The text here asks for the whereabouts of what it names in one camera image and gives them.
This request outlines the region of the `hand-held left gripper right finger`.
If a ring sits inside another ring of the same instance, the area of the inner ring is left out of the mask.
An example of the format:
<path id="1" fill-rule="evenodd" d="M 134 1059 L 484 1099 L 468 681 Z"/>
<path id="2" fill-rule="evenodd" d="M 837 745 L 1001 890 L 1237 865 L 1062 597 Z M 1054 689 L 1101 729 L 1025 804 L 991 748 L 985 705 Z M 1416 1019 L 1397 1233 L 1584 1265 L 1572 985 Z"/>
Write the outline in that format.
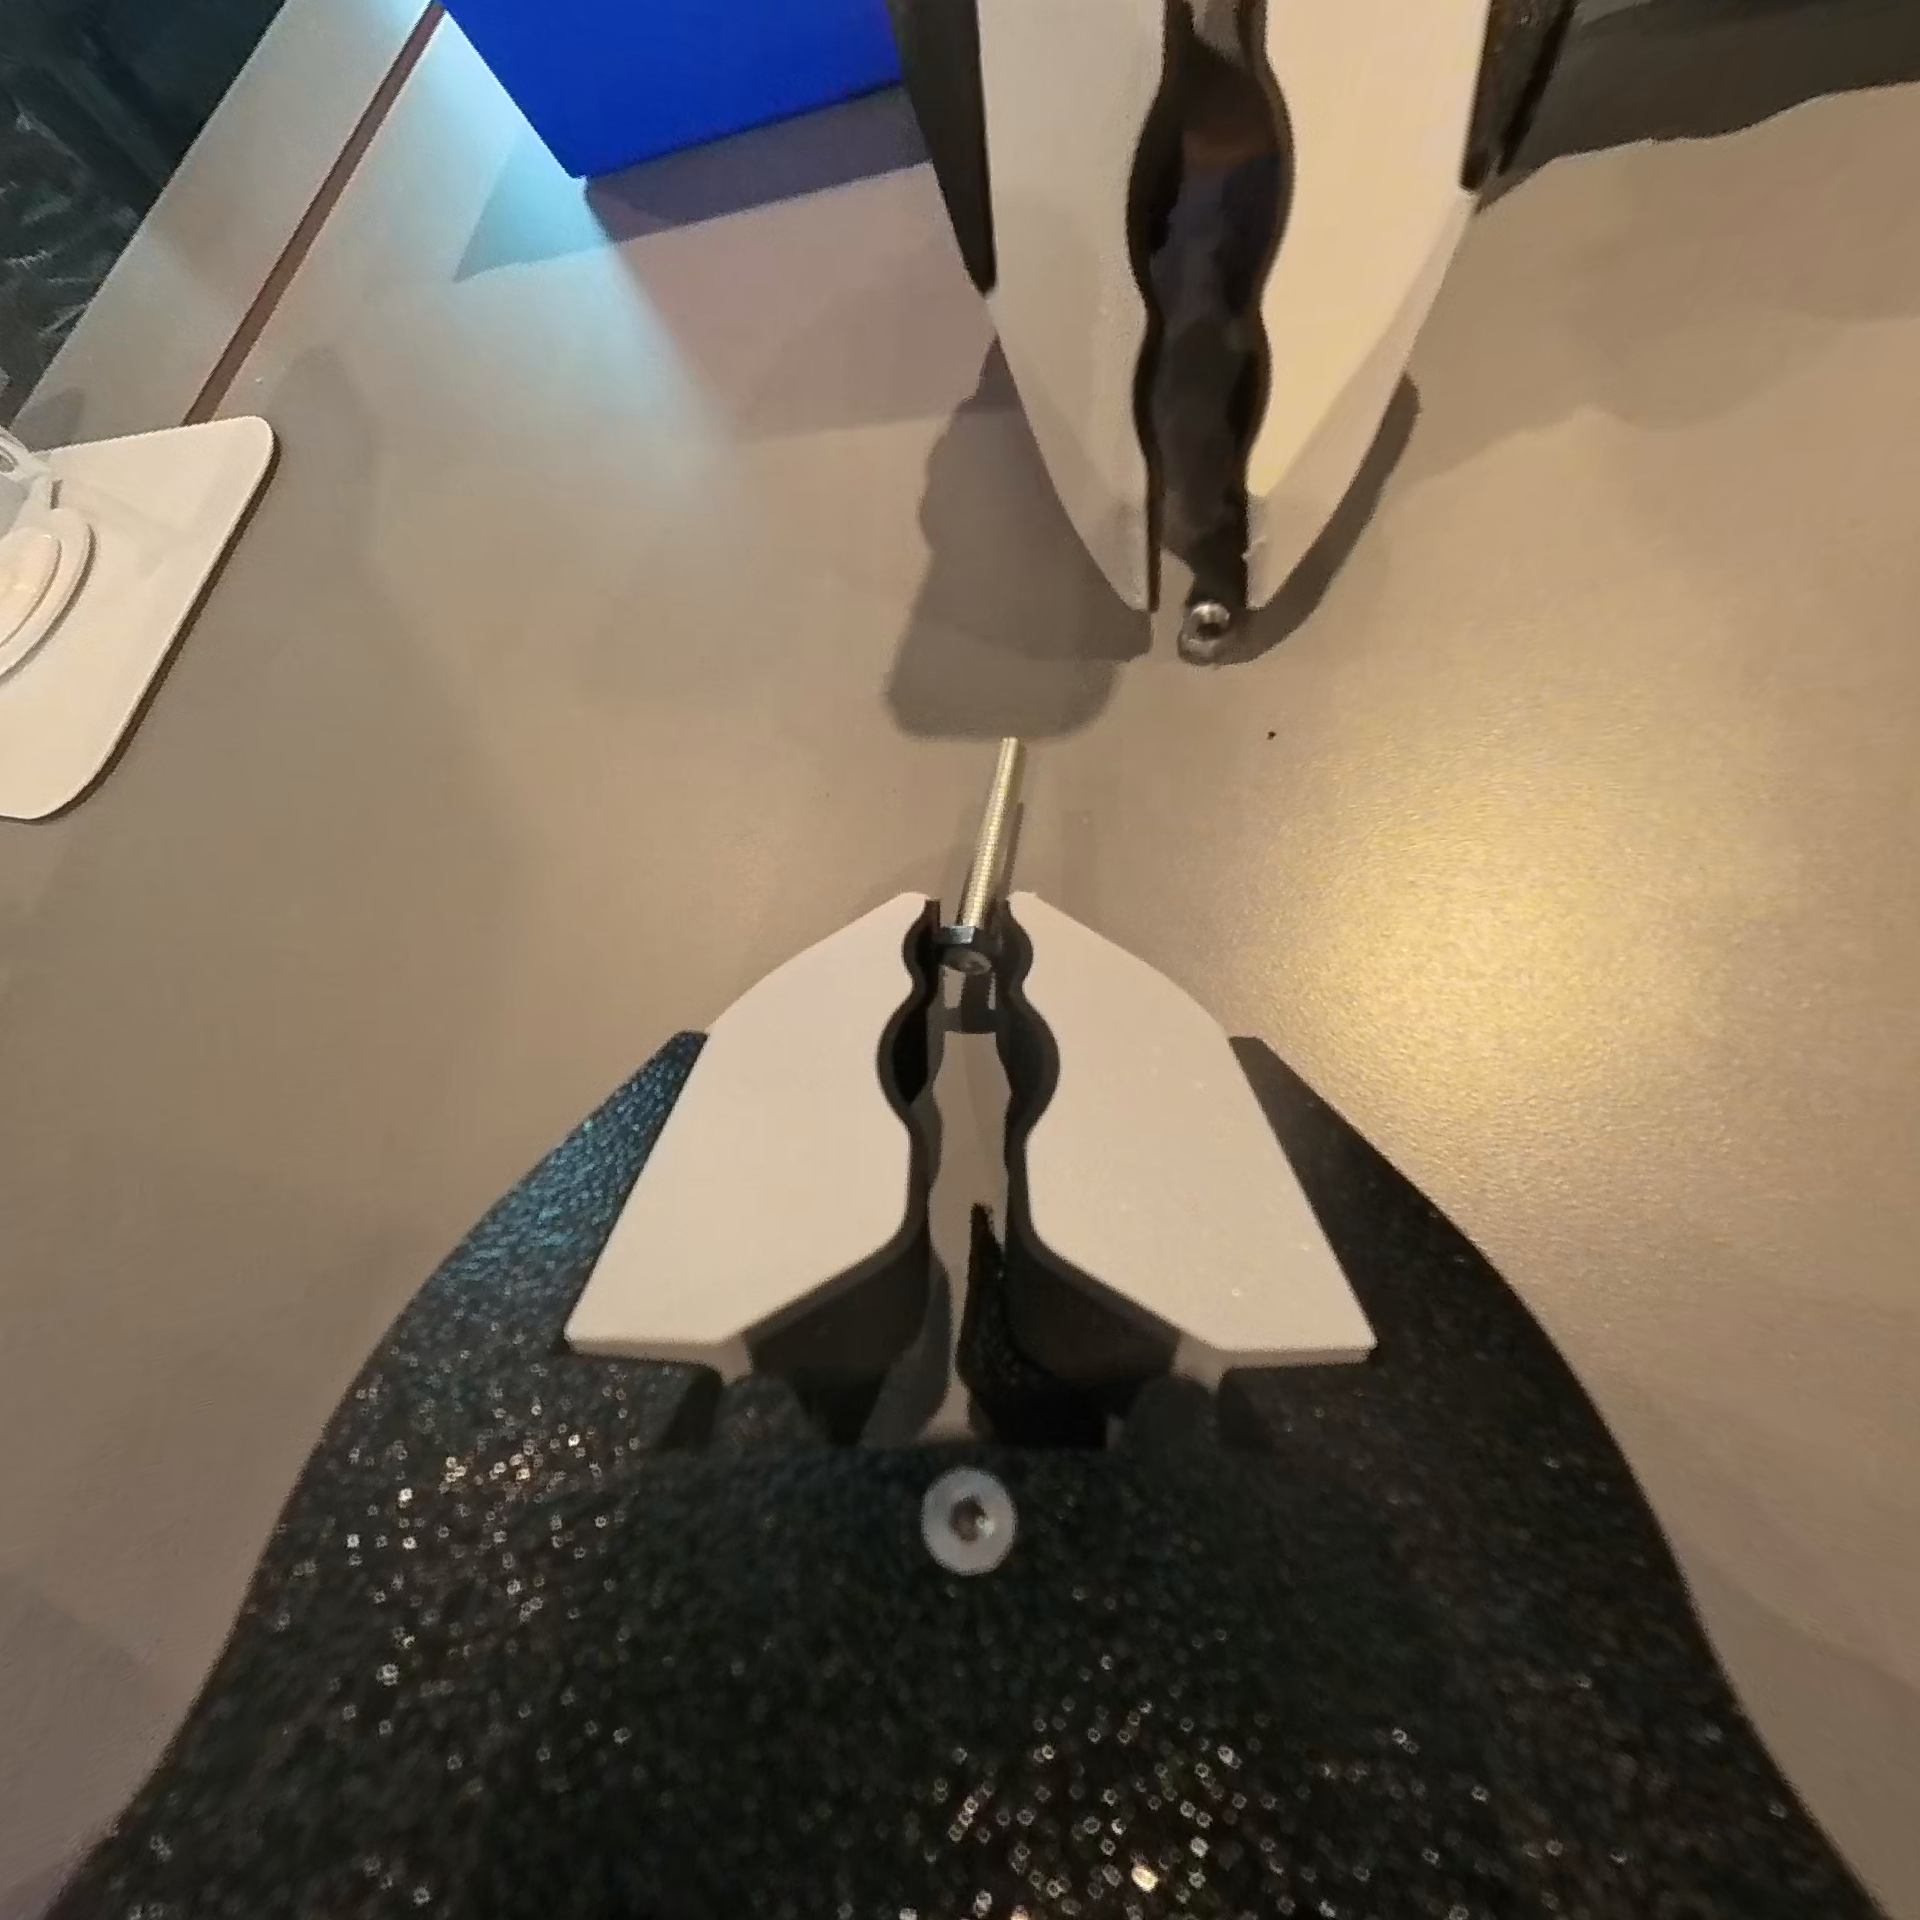
<path id="1" fill-rule="evenodd" d="M 1049 1371 L 1369 1360 L 1375 1333 L 1225 1027 L 1033 892 L 1005 928 L 1024 1354 Z"/>

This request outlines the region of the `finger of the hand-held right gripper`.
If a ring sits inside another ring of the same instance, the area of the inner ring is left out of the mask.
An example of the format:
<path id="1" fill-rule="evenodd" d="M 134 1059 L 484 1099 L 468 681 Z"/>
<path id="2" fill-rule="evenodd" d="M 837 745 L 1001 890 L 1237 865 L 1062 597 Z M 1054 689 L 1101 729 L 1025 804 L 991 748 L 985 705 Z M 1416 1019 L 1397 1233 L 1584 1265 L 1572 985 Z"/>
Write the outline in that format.
<path id="1" fill-rule="evenodd" d="M 1258 295 L 1246 600 L 1265 607 L 1349 495 L 1471 213 L 1486 2 L 1278 2 L 1261 50 L 1288 194 Z"/>
<path id="2" fill-rule="evenodd" d="M 975 48 L 1001 357 L 1071 531 L 1118 600 L 1152 610 L 1133 188 L 1167 69 L 1166 7 L 981 2 Z"/>

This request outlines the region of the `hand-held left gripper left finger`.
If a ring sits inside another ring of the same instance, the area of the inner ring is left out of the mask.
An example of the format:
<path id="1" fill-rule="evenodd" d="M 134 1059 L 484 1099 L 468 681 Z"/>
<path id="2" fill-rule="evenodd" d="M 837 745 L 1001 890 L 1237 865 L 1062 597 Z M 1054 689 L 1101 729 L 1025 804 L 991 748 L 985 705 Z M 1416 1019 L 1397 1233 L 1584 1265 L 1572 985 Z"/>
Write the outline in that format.
<path id="1" fill-rule="evenodd" d="M 937 904 L 898 895 L 711 1024 L 573 1305 L 590 1357 L 885 1376 L 928 1301 Z"/>

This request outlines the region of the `blue plastic bin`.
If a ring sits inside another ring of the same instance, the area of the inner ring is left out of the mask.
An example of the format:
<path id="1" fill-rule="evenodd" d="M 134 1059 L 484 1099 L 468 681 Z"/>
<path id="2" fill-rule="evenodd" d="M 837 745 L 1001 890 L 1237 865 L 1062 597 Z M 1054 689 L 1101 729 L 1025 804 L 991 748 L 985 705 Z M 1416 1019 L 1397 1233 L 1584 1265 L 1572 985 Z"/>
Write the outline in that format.
<path id="1" fill-rule="evenodd" d="M 573 179 L 900 82 L 881 2 L 445 2 Z"/>

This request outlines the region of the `silver metal bolt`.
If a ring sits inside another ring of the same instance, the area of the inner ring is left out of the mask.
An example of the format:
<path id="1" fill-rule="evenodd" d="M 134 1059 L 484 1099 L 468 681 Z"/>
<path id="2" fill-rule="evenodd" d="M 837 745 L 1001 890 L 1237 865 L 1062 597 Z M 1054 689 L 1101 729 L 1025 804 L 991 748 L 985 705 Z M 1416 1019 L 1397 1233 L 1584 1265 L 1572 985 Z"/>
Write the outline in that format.
<path id="1" fill-rule="evenodd" d="M 1024 741 L 1004 736 L 978 816 L 967 883 L 940 935 L 943 969 L 956 976 L 986 976 L 997 964 L 1004 888 L 1014 861 L 1021 819 L 1024 769 Z"/>

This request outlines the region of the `person's right forearm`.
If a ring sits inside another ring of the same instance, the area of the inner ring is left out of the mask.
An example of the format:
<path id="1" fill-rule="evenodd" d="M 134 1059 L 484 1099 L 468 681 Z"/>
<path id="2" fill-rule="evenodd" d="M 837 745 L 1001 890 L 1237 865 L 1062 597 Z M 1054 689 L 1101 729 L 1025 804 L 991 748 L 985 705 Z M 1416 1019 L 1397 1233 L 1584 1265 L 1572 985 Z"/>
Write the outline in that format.
<path id="1" fill-rule="evenodd" d="M 1576 5 L 1502 186 L 1638 143 L 1724 137 L 1917 77 L 1916 2 Z"/>

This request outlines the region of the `wooden document stand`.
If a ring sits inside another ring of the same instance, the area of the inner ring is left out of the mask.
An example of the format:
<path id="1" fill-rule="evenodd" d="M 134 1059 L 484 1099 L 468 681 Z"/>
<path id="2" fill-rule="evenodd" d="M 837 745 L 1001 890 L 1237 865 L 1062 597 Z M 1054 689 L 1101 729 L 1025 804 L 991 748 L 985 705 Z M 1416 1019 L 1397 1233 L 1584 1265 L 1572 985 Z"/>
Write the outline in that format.
<path id="1" fill-rule="evenodd" d="M 110 770 L 266 487 L 238 416 L 34 451 L 2 435 L 2 816 L 68 812 Z"/>

